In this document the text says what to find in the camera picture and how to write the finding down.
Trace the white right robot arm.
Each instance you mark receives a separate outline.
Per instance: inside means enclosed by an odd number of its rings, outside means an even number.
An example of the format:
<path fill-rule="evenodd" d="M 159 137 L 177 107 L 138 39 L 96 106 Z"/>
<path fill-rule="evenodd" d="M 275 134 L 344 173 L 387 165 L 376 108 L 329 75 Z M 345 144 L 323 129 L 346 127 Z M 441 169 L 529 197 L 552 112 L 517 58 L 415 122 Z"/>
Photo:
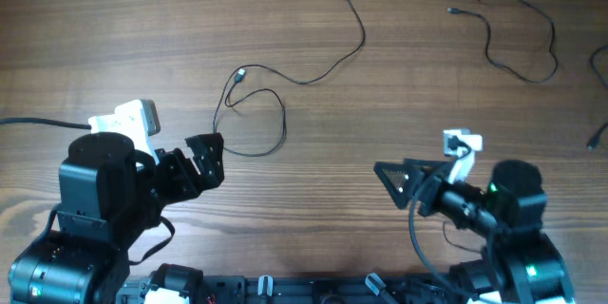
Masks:
<path fill-rule="evenodd" d="M 379 161 L 374 166 L 395 206 L 408 210 L 410 229 L 417 217 L 442 214 L 456 228 L 484 238 L 480 259 L 442 275 L 412 235 L 412 246 L 433 277 L 458 299 L 486 303 L 488 294 L 497 293 L 500 303 L 574 302 L 567 267 L 542 230 L 547 196 L 539 169 L 525 161 L 501 161 L 481 189 L 466 183 L 468 167 L 465 158 Z"/>

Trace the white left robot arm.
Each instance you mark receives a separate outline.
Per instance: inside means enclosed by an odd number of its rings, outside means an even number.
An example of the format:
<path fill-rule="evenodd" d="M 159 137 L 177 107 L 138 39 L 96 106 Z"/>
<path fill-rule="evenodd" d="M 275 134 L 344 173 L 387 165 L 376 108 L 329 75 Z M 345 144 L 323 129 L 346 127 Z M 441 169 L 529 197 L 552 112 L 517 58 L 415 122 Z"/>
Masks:
<path fill-rule="evenodd" d="M 114 132 L 86 134 L 59 169 L 61 201 L 47 226 L 9 269 L 13 303 L 111 303 L 130 274 L 128 251 L 166 224 L 165 206 L 196 199 L 224 180 L 219 133 L 187 139 L 194 153 L 157 158 Z"/>

